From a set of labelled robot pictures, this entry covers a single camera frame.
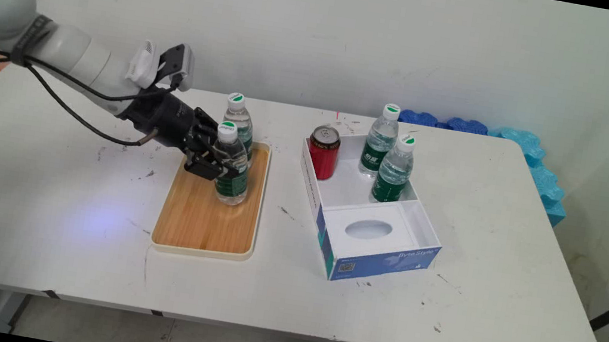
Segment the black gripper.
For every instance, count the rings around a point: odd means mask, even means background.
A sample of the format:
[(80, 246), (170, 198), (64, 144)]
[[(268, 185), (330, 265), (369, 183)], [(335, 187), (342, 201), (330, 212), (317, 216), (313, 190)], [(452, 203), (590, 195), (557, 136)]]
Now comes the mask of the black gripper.
[(192, 110), (172, 93), (136, 98), (118, 118), (130, 121), (135, 130), (145, 135), (158, 130), (154, 138), (165, 147), (188, 150), (183, 166), (188, 173), (207, 180), (233, 180), (240, 175), (239, 170), (222, 164), (211, 152), (200, 154), (189, 150), (195, 149), (195, 141), (214, 145), (218, 139), (219, 125), (200, 107)]

